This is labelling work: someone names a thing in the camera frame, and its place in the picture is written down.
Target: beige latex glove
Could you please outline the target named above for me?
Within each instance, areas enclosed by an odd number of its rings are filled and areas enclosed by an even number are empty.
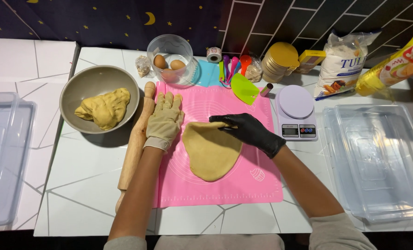
[[[176,135],[180,131],[181,122],[185,113],[179,109],[181,94],[174,97],[171,92],[164,95],[158,94],[154,113],[149,117],[146,129],[146,143],[144,147],[151,146],[167,151]]]

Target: tape roll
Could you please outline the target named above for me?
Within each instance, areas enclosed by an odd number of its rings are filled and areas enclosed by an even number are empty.
[[[222,50],[217,47],[209,48],[206,51],[206,59],[212,63],[218,63],[222,60]]]

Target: pink silicone baking mat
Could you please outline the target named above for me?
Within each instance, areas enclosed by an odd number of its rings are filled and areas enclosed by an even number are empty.
[[[188,122],[208,122],[209,116],[250,113],[274,132],[270,100],[257,97],[249,106],[231,89],[157,82],[156,93],[171,91],[183,96],[185,119],[168,154],[163,157],[154,207],[280,202],[283,199],[279,170],[259,149],[243,144],[234,167],[221,179],[204,181],[189,169],[189,156],[181,134]]]

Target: gray sleeve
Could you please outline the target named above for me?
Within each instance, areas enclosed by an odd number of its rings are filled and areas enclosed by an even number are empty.
[[[313,232],[309,250],[376,250],[346,213],[310,218]]]
[[[146,241],[137,236],[124,236],[106,242],[103,250],[146,250]]]

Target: yellow box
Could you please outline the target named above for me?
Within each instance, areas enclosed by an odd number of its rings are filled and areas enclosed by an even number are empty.
[[[326,54],[322,50],[305,50],[299,56],[299,67],[293,71],[293,73],[308,73],[322,60],[324,60]]]

